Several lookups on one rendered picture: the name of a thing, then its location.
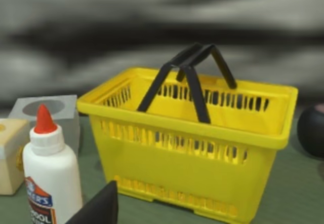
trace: black ball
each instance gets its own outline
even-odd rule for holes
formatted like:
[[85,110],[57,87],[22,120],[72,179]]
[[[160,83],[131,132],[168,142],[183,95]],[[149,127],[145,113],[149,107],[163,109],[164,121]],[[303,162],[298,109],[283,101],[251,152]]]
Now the black ball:
[[324,158],[324,104],[302,112],[297,124],[297,135],[305,151]]

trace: bottle cap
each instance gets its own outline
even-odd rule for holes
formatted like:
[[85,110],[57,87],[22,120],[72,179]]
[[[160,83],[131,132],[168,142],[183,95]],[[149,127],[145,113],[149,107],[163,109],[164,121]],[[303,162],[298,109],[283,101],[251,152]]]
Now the bottle cap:
[[30,131],[32,150],[36,155],[48,156],[64,149],[62,128],[56,125],[44,104],[38,108],[36,126]]

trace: tabletop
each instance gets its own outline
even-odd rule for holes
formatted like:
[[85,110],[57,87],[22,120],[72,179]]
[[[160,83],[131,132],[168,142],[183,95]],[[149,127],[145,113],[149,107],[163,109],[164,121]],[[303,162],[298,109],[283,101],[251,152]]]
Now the tabletop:
[[[324,223],[324,161],[308,156],[296,137],[296,121],[288,146],[277,153],[260,207],[251,224]],[[84,200],[95,196],[105,179],[87,117],[82,127],[79,169]],[[220,224],[191,211],[119,195],[118,224]],[[14,196],[0,197],[0,223],[31,223],[24,186]]]

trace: glue bottle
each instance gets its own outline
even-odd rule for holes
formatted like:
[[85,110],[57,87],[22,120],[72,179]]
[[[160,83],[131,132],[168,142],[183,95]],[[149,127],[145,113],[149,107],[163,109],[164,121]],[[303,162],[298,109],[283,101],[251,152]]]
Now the glue bottle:
[[32,223],[65,224],[83,205],[77,158],[45,105],[23,151]]

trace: black object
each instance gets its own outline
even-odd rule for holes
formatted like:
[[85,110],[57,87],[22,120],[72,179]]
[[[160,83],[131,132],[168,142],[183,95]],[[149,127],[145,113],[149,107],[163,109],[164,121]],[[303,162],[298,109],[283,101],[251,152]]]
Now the black object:
[[302,112],[297,135],[305,151],[324,158],[324,104],[309,107]]
[[111,181],[66,224],[117,224],[117,183]]
[[151,87],[148,89],[142,102],[137,108],[137,111],[147,111],[170,71],[173,68],[179,68],[177,80],[182,81],[185,76],[187,77],[189,89],[192,94],[192,99],[196,108],[198,120],[201,123],[210,124],[211,120],[207,111],[207,106],[204,100],[203,92],[201,91],[201,85],[198,79],[197,72],[194,69],[194,67],[197,64],[204,61],[210,54],[213,56],[215,62],[221,70],[221,73],[224,76],[228,87],[231,89],[236,89],[236,81],[231,71],[229,70],[223,56],[216,48],[216,46],[213,44],[203,46],[201,44],[195,43],[192,46],[184,49],[173,59],[171,59],[169,62],[162,66],[157,76],[155,77]]

